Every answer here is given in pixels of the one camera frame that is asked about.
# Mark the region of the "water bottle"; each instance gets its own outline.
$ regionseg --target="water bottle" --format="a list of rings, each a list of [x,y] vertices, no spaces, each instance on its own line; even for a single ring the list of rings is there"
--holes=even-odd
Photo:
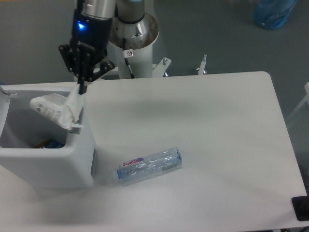
[[[255,8],[253,19],[266,29],[278,29],[289,18],[297,0],[260,0]]]
[[[178,148],[161,151],[119,165],[117,175],[124,185],[150,179],[181,167],[182,156]]]

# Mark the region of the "white table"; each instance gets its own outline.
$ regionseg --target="white table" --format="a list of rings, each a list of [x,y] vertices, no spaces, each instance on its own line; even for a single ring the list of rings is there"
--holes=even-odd
[[[97,81],[95,185],[34,189],[0,167],[0,231],[236,232],[301,227],[305,188],[265,72]],[[183,167],[127,187],[119,163],[177,146]]]

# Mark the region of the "white trash bin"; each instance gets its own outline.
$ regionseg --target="white trash bin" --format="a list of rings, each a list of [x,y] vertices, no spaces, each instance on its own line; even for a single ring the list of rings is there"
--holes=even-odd
[[[34,187],[86,188],[93,184],[95,139],[82,111],[80,129],[67,131],[30,109],[35,97],[58,93],[68,96],[72,88],[2,86],[0,92],[0,165]],[[35,149],[46,140],[62,148]]]

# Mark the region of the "blue led light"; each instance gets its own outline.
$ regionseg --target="blue led light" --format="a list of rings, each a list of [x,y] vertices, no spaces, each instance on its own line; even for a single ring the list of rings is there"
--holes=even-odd
[[[79,30],[84,30],[86,28],[86,26],[82,24],[80,21],[78,21],[78,27],[79,27]]]

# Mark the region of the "white tissue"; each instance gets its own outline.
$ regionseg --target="white tissue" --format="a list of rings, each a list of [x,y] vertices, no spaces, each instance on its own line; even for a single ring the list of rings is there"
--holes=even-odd
[[[67,98],[56,93],[33,98],[29,104],[30,108],[64,129],[72,130],[82,127],[76,123],[79,120],[85,99],[84,94],[78,94],[78,90],[79,84],[75,86]]]

